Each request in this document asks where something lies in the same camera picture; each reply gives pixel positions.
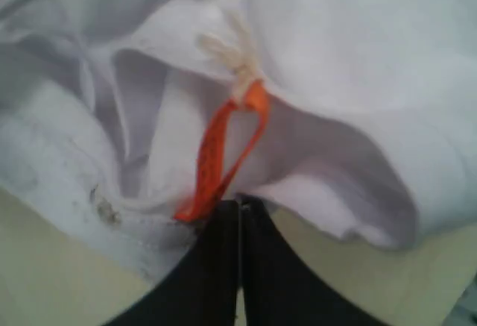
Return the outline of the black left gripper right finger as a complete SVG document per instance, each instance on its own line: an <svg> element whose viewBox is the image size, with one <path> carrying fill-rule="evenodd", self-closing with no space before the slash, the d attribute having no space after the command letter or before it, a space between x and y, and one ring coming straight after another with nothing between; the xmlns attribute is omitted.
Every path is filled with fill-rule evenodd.
<svg viewBox="0 0 477 326"><path fill-rule="evenodd" d="M272 221L262 200L239 203L239 261L248 325L381 325L320 279Z"/></svg>

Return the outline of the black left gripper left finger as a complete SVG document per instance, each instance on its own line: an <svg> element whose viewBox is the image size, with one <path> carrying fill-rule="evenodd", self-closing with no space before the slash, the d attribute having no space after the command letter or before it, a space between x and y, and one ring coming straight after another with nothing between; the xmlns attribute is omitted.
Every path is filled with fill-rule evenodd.
<svg viewBox="0 0 477 326"><path fill-rule="evenodd" d="M108 325L226 326L236 322L239 209L222 201L195 244L152 291Z"/></svg>

